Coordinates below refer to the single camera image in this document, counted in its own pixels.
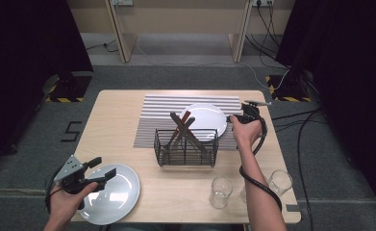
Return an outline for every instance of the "human hand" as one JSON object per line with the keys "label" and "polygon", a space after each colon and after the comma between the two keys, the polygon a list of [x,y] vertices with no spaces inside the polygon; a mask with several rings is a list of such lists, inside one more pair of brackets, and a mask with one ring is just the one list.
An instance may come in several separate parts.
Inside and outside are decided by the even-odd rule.
{"label": "human hand", "polygon": [[238,149],[251,149],[253,143],[263,135],[263,127],[259,120],[242,124],[235,115],[230,115],[230,120],[233,123],[233,136]]}
{"label": "human hand", "polygon": [[50,217],[44,230],[64,230],[71,218],[76,214],[83,199],[92,193],[98,184],[92,182],[77,194],[70,194],[55,186],[50,196]]}

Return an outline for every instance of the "gray striped placemat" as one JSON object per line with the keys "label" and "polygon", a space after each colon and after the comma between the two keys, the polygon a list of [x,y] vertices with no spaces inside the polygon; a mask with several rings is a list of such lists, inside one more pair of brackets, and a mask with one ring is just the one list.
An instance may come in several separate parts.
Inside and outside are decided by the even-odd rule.
{"label": "gray striped placemat", "polygon": [[[226,116],[241,114],[238,96],[145,94],[134,147],[154,148],[156,129],[173,130],[176,128],[169,114],[175,112],[179,115],[186,107],[195,103],[213,104]],[[226,131],[218,141],[219,150],[236,149],[231,123],[227,124]]]}

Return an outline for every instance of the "table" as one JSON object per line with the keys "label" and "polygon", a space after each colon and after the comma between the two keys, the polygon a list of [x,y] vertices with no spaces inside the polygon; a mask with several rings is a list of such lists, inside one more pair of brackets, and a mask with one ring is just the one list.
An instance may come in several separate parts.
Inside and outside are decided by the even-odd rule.
{"label": "table", "polygon": [[[75,156],[87,162],[101,156],[103,163],[131,167],[140,181],[140,195],[134,209],[121,222],[162,223],[248,223],[245,203],[239,193],[244,180],[238,172],[236,150],[218,150],[214,167],[171,167],[158,165],[152,148],[134,148],[138,121],[145,94],[238,96],[239,101],[264,101],[257,90],[102,90],[89,116]],[[266,107],[261,115],[269,128],[257,160],[265,176],[275,169],[287,170],[271,118]],[[234,191],[228,205],[217,210],[209,203],[212,180],[216,176],[233,181]],[[286,223],[300,220],[300,212],[288,212],[287,205],[297,205],[293,190],[283,197]],[[73,221],[84,221],[77,214]]]}

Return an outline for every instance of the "metal basket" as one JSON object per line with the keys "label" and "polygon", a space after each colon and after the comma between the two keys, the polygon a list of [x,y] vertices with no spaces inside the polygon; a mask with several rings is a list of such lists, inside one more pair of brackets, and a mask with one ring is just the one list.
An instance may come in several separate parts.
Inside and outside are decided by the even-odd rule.
{"label": "metal basket", "polygon": [[175,130],[156,130],[155,154],[162,166],[211,166],[214,167],[218,135],[214,129],[190,129],[197,138],[193,141],[187,135],[172,140]]}

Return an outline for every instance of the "plate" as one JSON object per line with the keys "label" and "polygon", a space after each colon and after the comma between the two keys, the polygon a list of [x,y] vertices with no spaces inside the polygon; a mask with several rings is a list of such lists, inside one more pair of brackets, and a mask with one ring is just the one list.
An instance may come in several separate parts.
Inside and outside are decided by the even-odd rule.
{"label": "plate", "polygon": [[[186,111],[190,111],[189,117],[194,117],[194,122],[189,129],[215,129],[217,135],[221,137],[227,128],[226,115],[213,104],[197,103],[185,108],[180,118]],[[214,139],[214,133],[210,131],[192,131],[193,135],[200,141],[211,141]]]}
{"label": "plate", "polygon": [[116,176],[107,181],[103,191],[92,192],[85,198],[82,217],[90,223],[106,225],[124,218],[137,203],[139,179],[137,174],[122,164],[106,165],[96,169],[88,179],[104,176],[116,167]]}

